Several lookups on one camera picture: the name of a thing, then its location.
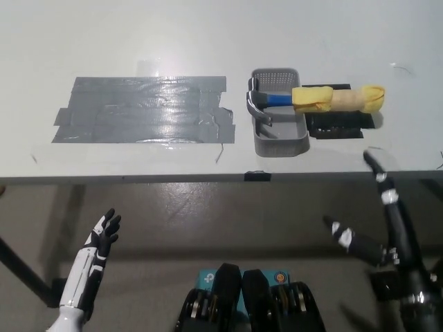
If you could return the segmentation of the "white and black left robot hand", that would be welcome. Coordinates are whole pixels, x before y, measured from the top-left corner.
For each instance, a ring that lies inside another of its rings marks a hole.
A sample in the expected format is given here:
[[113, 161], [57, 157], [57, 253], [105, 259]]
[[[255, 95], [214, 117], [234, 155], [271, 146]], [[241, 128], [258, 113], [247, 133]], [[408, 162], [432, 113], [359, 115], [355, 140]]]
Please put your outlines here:
[[111, 246], [118, 240], [121, 216], [111, 208], [103, 214], [78, 251], [48, 331], [82, 331], [91, 319]]

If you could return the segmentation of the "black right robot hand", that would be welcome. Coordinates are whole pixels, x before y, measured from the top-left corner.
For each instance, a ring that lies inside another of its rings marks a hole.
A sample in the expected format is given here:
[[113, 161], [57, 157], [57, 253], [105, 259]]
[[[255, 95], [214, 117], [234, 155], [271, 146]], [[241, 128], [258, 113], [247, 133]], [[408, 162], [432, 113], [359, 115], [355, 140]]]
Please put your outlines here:
[[395, 267], [391, 271], [370, 273], [371, 286], [378, 301], [398, 300], [403, 305], [441, 302], [442, 290], [424, 266], [413, 223], [392, 177], [368, 150], [363, 152], [363, 159], [377, 183], [386, 218], [388, 244], [358, 234], [330, 216], [323, 217], [324, 224], [347, 254], [376, 268], [389, 264]]

